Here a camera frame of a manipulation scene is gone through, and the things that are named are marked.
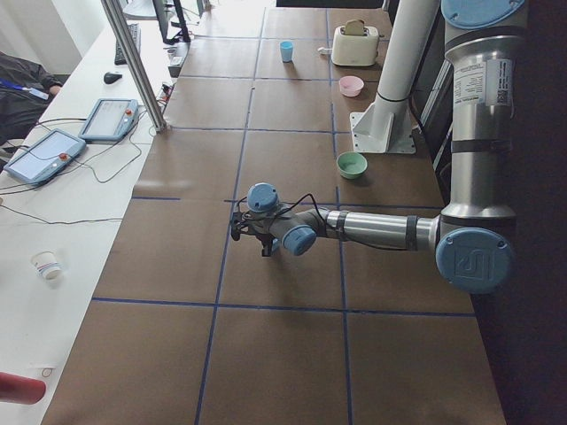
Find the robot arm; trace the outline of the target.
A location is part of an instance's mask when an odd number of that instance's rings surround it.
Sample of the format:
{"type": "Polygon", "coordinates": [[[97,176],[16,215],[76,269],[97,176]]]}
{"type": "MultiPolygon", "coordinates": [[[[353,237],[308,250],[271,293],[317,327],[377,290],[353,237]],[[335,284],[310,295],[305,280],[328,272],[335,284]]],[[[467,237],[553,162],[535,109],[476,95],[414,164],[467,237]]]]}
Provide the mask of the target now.
{"type": "Polygon", "coordinates": [[[445,57],[453,68],[452,174],[449,204],[433,219],[313,208],[297,212],[276,188],[249,188],[247,210],[230,219],[234,240],[253,236],[262,255],[277,247],[294,255],[319,237],[394,251],[432,250],[440,274],[456,288],[486,294],[513,271],[508,240],[515,213],[497,187],[510,151],[513,71],[525,38],[525,1],[402,1],[374,102],[351,116],[353,148],[341,154],[346,179],[362,175],[370,153],[411,153],[409,102],[437,17],[445,21],[445,57]]]}

